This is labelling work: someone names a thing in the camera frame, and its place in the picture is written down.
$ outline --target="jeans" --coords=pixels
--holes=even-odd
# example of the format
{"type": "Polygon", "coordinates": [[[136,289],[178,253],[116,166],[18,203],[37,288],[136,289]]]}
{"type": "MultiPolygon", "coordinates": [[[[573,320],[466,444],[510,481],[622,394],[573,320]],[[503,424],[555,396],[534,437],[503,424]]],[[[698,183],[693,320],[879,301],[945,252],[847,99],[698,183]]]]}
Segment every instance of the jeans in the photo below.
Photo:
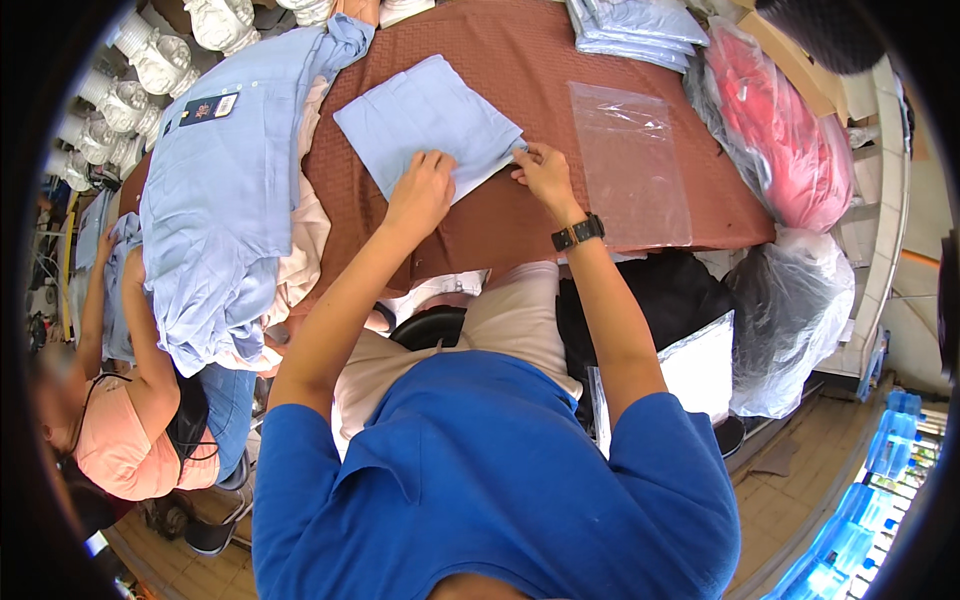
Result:
{"type": "Polygon", "coordinates": [[[210,407],[206,426],[217,441],[217,453],[220,455],[217,483],[220,483],[237,468],[247,446],[256,373],[234,371],[213,363],[204,367],[197,376],[204,386],[210,407]]]}

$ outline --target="black watch strap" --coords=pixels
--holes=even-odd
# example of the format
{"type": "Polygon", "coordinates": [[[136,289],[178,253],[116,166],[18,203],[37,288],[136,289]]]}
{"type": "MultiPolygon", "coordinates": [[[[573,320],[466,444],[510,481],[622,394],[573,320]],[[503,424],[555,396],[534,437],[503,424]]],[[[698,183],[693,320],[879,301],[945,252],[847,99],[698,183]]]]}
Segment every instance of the black watch strap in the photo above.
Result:
{"type": "Polygon", "coordinates": [[[586,242],[591,237],[603,238],[605,234],[600,217],[588,212],[586,221],[561,229],[551,235],[550,238],[553,240],[553,247],[557,249],[557,252],[563,252],[586,242]]]}

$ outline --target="pink top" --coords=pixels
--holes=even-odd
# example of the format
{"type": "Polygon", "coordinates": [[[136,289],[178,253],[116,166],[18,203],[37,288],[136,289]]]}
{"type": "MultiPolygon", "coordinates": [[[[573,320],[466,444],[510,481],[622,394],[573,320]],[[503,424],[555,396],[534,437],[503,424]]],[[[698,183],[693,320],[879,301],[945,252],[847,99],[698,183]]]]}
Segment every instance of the pink top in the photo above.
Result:
{"type": "MultiPolygon", "coordinates": [[[[90,395],[74,454],[80,470],[106,492],[133,501],[161,497],[173,488],[199,490],[216,483],[220,458],[188,459],[180,475],[180,459],[170,438],[164,432],[150,444],[130,393],[119,383],[123,382],[108,379],[90,395]]],[[[203,442],[215,442],[209,428],[203,442]]],[[[192,458],[214,454],[215,448],[200,445],[192,458]]]]}

